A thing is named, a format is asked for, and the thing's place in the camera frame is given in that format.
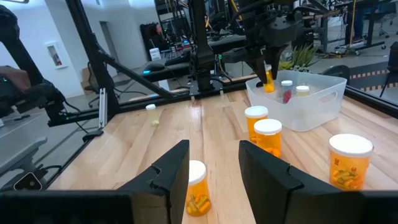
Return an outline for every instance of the white bottle cap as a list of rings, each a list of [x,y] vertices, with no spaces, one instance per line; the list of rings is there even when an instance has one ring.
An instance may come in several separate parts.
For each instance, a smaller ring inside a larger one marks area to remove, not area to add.
[[[268,115],[268,108],[265,106],[251,106],[244,110],[247,118],[263,118]]]
[[[308,86],[298,86],[298,87],[296,87],[296,91],[299,92],[299,93],[305,93],[305,92],[310,91],[310,87],[308,87]]]
[[[154,110],[155,108],[156,108],[155,105],[148,105],[145,107],[145,109],[147,109],[147,110]]]
[[[285,81],[282,81],[280,84],[282,86],[291,86],[291,85],[293,85],[293,81],[292,80],[285,80]]]
[[[266,71],[269,71],[272,69],[272,65],[266,65]]]
[[[206,166],[200,161],[189,161],[188,185],[192,186],[201,182],[206,177]]]
[[[337,134],[329,139],[330,149],[342,156],[367,158],[373,152],[373,144],[364,137],[355,134]]]
[[[254,130],[258,134],[274,135],[282,130],[282,123],[275,119],[262,119],[254,124]]]

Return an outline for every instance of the door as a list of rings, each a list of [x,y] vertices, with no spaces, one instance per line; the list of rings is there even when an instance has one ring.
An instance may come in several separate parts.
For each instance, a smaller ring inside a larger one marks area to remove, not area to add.
[[[102,31],[105,36],[106,44],[108,45],[109,51],[111,52],[111,56],[115,59],[116,62],[119,62],[118,54],[116,53],[116,49],[114,48],[114,44],[112,41],[111,33],[108,29],[108,22],[99,22],[101,24]]]

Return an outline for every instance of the white wall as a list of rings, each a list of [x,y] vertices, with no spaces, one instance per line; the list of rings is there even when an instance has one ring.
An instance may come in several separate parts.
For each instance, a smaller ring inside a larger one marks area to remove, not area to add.
[[[65,0],[45,0],[50,10],[55,25],[60,33],[63,43],[69,53],[75,71],[78,74],[80,81],[82,79],[82,70],[87,67],[88,57],[84,50],[83,44],[78,35],[72,16],[68,10]],[[86,15],[88,17],[92,31],[97,36],[99,44],[109,53],[108,45],[106,44],[103,31],[100,26],[100,21],[107,21],[106,15],[102,6],[98,6],[92,0],[82,0],[85,7]],[[116,75],[116,70],[108,67],[108,72],[111,76]]]
[[[108,16],[108,28],[121,64],[136,68],[146,63],[144,46],[141,42],[139,26],[129,0],[103,0]]]
[[[45,79],[52,82],[66,97],[83,94],[76,70],[66,54],[50,11],[44,0],[30,1],[28,4],[0,1],[17,17],[21,29],[20,38],[36,66]],[[68,65],[66,68],[55,69],[52,59],[44,47],[47,42],[58,41],[58,46]],[[3,44],[0,44],[0,65],[18,67]]]
[[[139,26],[159,22],[154,0],[102,0],[120,62],[128,68],[147,62]]]

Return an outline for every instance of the workbench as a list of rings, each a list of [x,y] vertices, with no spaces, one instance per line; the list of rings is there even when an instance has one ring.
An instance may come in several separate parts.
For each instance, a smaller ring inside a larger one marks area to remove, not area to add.
[[[146,110],[116,115],[50,186],[51,190],[117,189],[183,139],[190,158],[208,169],[212,209],[184,213],[183,223],[255,223],[238,163],[239,141],[248,139],[245,90],[159,106],[160,124]],[[398,189],[398,120],[345,97],[338,118],[311,131],[282,130],[282,159],[328,182],[328,140],[351,133],[374,144],[365,189]]]

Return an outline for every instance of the ceiling light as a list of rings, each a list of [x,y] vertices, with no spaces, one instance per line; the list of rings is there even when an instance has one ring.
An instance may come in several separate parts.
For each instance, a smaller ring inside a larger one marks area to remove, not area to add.
[[[17,2],[17,3],[24,3],[24,4],[27,4],[29,2],[29,0],[1,0],[1,1]]]

